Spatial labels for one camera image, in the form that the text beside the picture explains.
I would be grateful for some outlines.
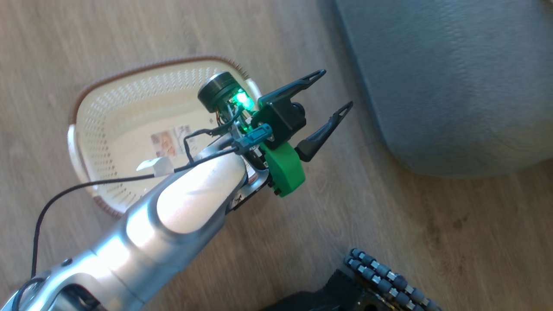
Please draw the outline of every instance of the black cable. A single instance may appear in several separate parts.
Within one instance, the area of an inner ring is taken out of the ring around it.
[[[228,128],[238,119],[238,117],[240,116],[243,110],[244,110],[244,107],[238,106],[236,113],[234,114],[232,119],[227,123],[212,129],[208,129],[208,128],[198,129],[192,134],[185,136],[183,140],[183,144],[184,144],[184,151],[186,153],[186,157],[188,158],[188,161],[190,163],[193,163],[194,158],[192,157],[192,154],[190,154],[190,146],[188,146],[188,142],[186,141],[187,139],[192,138],[194,136],[202,135],[202,134],[208,134],[210,136],[221,135],[222,133],[226,132]]]
[[[15,296],[13,297],[13,303],[12,303],[12,311],[19,311],[19,305],[21,304],[21,298],[23,298],[23,293],[25,290],[33,285],[37,284],[39,282],[43,282],[44,278],[32,278],[23,284],[20,289],[15,293]]]
[[[216,152],[208,157],[205,157],[203,159],[199,159],[193,163],[189,163],[185,166],[178,167],[174,170],[175,173],[182,172],[183,170],[187,170],[190,168],[193,168],[199,164],[202,164],[204,162],[207,162],[209,160],[213,160],[217,157],[224,156],[225,154],[233,153],[235,151],[238,151],[237,147],[233,147],[227,150],[222,150],[219,152]],[[105,185],[105,184],[117,184],[117,183],[127,183],[127,182],[135,182],[137,180],[144,180],[144,179],[150,179],[154,178],[154,174],[149,175],[141,175],[141,176],[135,176],[135,177],[127,177],[127,178],[115,178],[115,179],[104,179],[104,180],[95,180],[93,182],[83,183],[79,185],[74,185],[70,188],[65,189],[64,191],[56,194],[46,205],[42,208],[42,211],[40,212],[40,215],[38,216],[38,219],[36,221],[35,226],[35,234],[34,234],[34,240],[33,240],[33,261],[31,263],[31,279],[33,279],[36,276],[36,264],[38,261],[38,238],[40,235],[40,226],[42,225],[42,221],[44,220],[44,216],[46,215],[46,212],[50,209],[52,204],[56,202],[58,199],[60,199],[62,196],[73,192],[78,189],[90,187],[90,186],[96,186],[96,185]]]

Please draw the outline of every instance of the gray upholstery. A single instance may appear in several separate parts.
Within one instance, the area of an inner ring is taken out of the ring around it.
[[[407,167],[473,177],[553,157],[553,4],[336,6],[382,137]]]

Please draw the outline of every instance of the silver robotic arm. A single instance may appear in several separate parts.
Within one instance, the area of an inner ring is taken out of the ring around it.
[[[236,154],[167,177],[93,247],[37,275],[20,310],[139,310],[217,234],[246,178]]]

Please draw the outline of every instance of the wooden floor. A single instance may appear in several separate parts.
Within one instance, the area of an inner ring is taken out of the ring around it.
[[[351,247],[444,310],[546,310],[553,292],[553,162],[462,181],[411,174],[379,141],[328,1],[0,0],[0,299],[28,277],[45,202],[77,183],[67,118],[91,82],[176,56],[239,61],[262,92],[325,68],[297,97],[313,132],[354,112],[284,199],[265,189],[147,310],[256,310],[320,288]],[[84,191],[46,216],[39,271],[114,220]]]

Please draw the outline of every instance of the laundry basket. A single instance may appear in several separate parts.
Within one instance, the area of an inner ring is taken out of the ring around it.
[[[255,99],[255,82],[234,62],[216,56],[166,61],[124,72],[86,89],[70,118],[67,145],[80,182],[132,177],[141,162],[167,156],[174,167],[188,163],[183,137],[217,126],[215,115],[196,98],[214,74],[228,71]],[[189,140],[194,156],[213,137]],[[121,216],[163,177],[87,188],[98,205]]]

